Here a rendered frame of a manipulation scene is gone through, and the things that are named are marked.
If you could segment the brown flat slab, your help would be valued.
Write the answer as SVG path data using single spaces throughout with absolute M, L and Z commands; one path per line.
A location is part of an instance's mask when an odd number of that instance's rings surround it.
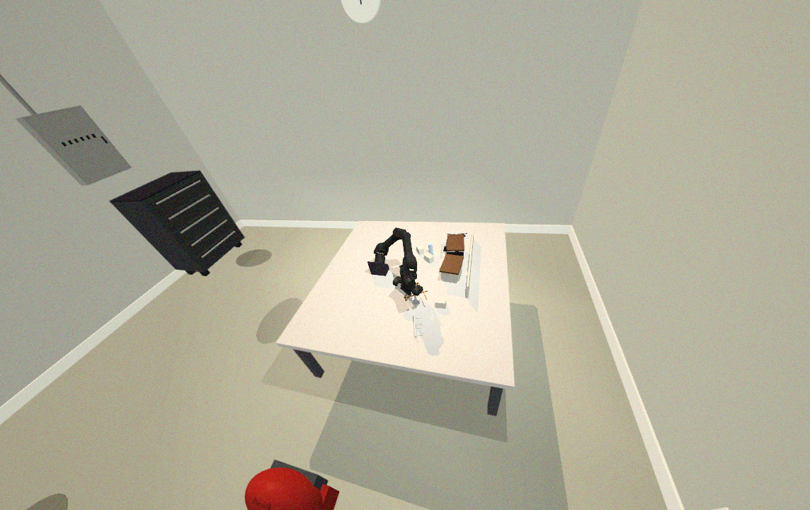
M 463 234 L 448 234 L 446 246 L 444 246 L 443 251 L 454 251 L 454 252 L 446 252 L 447 254 L 458 255 L 464 257 L 464 235 Z
M 440 266 L 441 278 L 444 280 L 460 281 L 464 257 L 447 254 Z

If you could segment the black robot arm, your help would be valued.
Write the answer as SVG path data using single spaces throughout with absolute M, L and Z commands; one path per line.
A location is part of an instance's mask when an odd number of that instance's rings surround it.
M 406 288 L 414 288 L 416 286 L 415 280 L 417 280 L 417 258 L 413 255 L 412 245 L 411 245 L 411 235 L 407 230 L 401 228 L 394 228 L 392 230 L 392 236 L 390 236 L 385 242 L 379 243 L 375 249 L 375 259 L 374 262 L 382 262 L 385 264 L 385 256 L 389 252 L 389 247 L 393 245 L 396 241 L 401 241 L 403 243 L 403 253 L 404 257 L 402 259 L 402 265 L 399 267 L 401 268 L 401 279 L 403 280 Z M 413 271 L 410 271 L 413 270 Z

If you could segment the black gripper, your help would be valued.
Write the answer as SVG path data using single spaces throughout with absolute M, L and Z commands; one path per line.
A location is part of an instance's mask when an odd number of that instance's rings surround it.
M 405 284 L 404 284 L 403 280 L 401 279 L 401 276 L 397 276 L 397 277 L 395 278 L 395 280 L 393 280 L 393 285 L 394 285 L 394 286 L 398 286 L 398 283 L 401 283 L 401 289 L 402 289 L 402 290 L 403 290 L 405 293 L 407 293 L 408 295 L 410 295 L 411 293 L 413 293 L 414 295 L 417 295 L 417 296 L 418 296 L 418 295 L 419 295 L 419 294 L 421 294 L 421 293 L 422 293 L 422 291 L 423 291 L 423 287 L 422 287 L 422 286 L 419 286 L 419 285 L 415 286 L 414 288 L 406 288 L 406 286 L 405 286 Z

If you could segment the brown eyeglasses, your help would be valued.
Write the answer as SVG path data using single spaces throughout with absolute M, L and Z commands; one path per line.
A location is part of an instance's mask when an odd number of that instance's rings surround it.
M 424 293 L 428 293 L 428 290 L 427 290 L 427 291 L 424 291 Z M 424 294 L 424 293 L 423 293 L 423 294 Z M 424 295 L 425 295 L 425 294 L 424 294 Z M 405 301 L 407 301 L 407 300 L 408 300 L 408 298 L 409 298 L 409 297 L 412 297 L 412 296 L 414 296 L 414 295 L 412 295 L 412 294 L 408 295 L 408 294 L 407 294 L 407 295 L 405 295 L 403 298 L 405 298 Z M 426 296 L 426 295 L 425 295 L 425 296 Z

